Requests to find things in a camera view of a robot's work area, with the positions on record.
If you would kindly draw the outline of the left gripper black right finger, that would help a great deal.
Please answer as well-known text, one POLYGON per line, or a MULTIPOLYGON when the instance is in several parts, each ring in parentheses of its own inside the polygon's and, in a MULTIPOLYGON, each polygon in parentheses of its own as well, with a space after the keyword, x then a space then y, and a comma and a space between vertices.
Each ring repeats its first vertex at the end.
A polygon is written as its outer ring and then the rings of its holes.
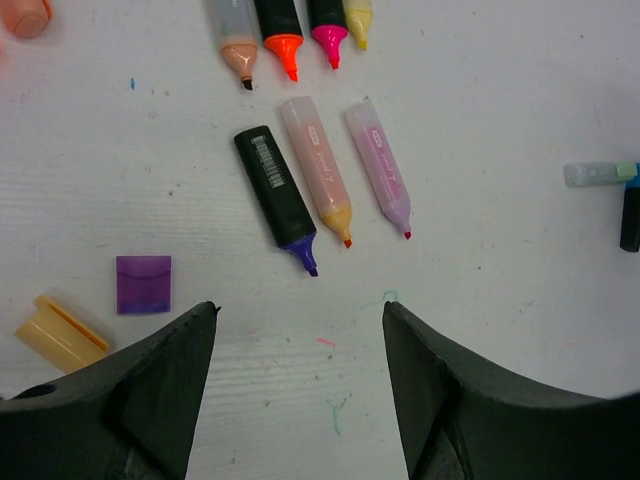
POLYGON ((382 325, 410 478, 638 478, 638 394, 600 399, 528 379, 398 302, 382 325))

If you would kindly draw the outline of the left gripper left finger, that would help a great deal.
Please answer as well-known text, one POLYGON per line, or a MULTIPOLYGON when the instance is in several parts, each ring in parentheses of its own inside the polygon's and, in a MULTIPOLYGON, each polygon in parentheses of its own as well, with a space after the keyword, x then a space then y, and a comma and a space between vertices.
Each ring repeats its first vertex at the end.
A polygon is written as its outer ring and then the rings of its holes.
POLYGON ((92 365, 2 401, 2 478, 185 478, 217 316, 202 302, 92 365))

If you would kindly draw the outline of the pastel yellow highlighter cap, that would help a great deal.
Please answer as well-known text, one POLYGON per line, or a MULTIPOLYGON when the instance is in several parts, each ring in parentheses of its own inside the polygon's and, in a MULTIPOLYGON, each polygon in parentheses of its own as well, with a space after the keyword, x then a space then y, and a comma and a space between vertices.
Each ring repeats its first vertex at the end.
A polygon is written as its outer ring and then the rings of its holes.
POLYGON ((46 295, 14 335, 65 374, 104 359, 110 345, 98 333, 46 295))

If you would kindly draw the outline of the purple highlighter cap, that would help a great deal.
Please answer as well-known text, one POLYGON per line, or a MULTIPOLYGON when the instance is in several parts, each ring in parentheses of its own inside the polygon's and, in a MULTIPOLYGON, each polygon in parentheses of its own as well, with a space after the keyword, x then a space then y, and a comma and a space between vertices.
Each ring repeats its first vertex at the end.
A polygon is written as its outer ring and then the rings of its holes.
POLYGON ((116 309, 119 315, 171 310, 171 256, 117 256, 116 309))

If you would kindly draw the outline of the purple highlighter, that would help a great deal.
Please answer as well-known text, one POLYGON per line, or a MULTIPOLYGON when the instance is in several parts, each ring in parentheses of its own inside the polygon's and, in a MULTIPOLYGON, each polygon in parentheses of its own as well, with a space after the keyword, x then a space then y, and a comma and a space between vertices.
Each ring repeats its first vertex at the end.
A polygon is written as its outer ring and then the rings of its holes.
POLYGON ((277 247, 316 277, 317 228, 270 128, 242 131, 234 136, 234 144, 277 247))

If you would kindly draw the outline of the pastel pink highlighter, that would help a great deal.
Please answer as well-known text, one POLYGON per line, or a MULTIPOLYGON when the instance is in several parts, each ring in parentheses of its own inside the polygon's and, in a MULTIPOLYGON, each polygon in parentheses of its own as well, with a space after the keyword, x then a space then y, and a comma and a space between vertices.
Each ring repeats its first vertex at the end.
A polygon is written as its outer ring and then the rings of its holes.
POLYGON ((381 212, 409 240, 410 197, 373 103, 354 105, 344 116, 381 212))

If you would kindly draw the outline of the black blue highlighter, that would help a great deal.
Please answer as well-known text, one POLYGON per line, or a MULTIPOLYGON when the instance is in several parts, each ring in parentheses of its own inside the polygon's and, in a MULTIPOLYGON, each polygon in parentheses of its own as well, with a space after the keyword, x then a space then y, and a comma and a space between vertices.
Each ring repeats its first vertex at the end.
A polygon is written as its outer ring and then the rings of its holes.
POLYGON ((622 250, 637 253, 640 245, 640 186, 639 177, 625 184, 620 241, 622 250))

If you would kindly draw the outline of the pastel orange highlighter body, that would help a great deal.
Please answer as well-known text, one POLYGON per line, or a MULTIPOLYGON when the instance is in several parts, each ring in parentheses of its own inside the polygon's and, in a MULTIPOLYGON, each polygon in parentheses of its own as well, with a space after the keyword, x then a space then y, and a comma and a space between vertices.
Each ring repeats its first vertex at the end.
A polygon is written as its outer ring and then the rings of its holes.
POLYGON ((249 3, 245 0, 207 1, 214 38, 220 55, 242 87, 253 90, 253 66, 258 45, 249 3))

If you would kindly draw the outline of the black neon orange highlighter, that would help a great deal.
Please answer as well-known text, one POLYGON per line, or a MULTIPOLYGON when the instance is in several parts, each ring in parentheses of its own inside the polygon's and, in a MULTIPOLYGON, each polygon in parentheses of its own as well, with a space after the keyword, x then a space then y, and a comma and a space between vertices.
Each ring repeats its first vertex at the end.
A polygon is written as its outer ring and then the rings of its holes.
POLYGON ((298 81, 296 53, 304 42, 293 0, 255 0, 254 6, 265 47, 281 62, 293 82, 298 81))

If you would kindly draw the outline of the pastel orange highlighter cap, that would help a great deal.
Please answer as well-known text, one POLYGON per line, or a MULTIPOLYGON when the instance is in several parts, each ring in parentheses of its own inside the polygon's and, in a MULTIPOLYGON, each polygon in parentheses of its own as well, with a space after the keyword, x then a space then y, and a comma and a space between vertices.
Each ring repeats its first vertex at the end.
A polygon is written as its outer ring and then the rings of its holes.
POLYGON ((1 20, 17 38, 37 37, 53 17, 48 0, 1 0, 1 20))

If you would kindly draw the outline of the black neon pink highlighter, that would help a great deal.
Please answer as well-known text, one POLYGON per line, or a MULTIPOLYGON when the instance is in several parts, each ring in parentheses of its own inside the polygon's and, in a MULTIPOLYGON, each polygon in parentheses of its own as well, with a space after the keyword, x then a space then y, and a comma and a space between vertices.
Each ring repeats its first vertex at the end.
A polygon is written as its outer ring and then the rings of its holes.
POLYGON ((349 34, 343 3, 341 0, 308 0, 306 4, 311 36, 323 48, 332 69, 337 70, 341 42, 349 34))

